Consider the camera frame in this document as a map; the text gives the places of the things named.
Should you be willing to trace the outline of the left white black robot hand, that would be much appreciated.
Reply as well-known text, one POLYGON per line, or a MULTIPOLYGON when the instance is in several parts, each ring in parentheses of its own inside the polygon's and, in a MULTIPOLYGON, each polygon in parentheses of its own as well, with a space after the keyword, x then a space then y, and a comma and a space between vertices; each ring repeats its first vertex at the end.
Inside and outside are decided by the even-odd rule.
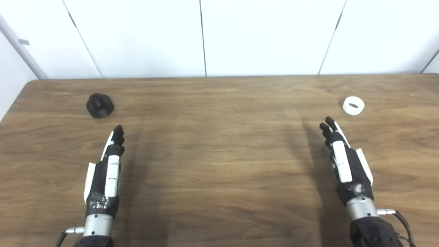
POLYGON ((89 163, 84 187, 86 217, 105 214, 113 218, 119 210, 119 176, 121 158, 125 152, 122 125, 110 133, 98 163, 89 163))

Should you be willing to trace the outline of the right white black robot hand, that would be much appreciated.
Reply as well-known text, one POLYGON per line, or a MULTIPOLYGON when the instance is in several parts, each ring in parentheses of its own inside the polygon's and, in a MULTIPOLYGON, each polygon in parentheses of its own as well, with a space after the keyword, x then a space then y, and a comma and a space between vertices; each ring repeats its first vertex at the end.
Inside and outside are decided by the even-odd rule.
POLYGON ((374 200, 373 175, 362 149, 353 149, 338 123, 331 117, 319 125, 329 150, 337 185, 336 193, 346 206, 354 198, 374 200))

